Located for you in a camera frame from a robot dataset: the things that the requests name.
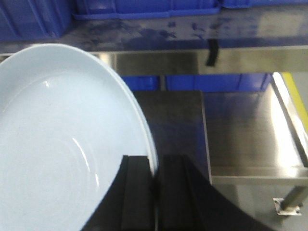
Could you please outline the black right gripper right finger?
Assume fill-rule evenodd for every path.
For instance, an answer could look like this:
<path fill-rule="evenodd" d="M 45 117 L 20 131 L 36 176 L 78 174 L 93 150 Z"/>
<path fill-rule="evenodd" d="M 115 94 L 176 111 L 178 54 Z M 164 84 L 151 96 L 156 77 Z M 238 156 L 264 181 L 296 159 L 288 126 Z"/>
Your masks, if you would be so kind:
<path fill-rule="evenodd" d="M 216 190 L 184 155 L 164 155 L 158 171 L 160 231 L 269 231 Z"/>

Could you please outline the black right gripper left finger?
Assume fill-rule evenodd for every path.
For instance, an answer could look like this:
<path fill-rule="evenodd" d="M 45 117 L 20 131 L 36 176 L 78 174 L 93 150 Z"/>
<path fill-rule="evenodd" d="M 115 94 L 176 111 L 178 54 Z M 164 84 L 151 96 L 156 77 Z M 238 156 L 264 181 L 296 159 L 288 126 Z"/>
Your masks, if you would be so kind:
<path fill-rule="evenodd" d="M 123 156 L 108 192 L 83 231 L 153 231 L 153 177 L 146 156 Z"/>

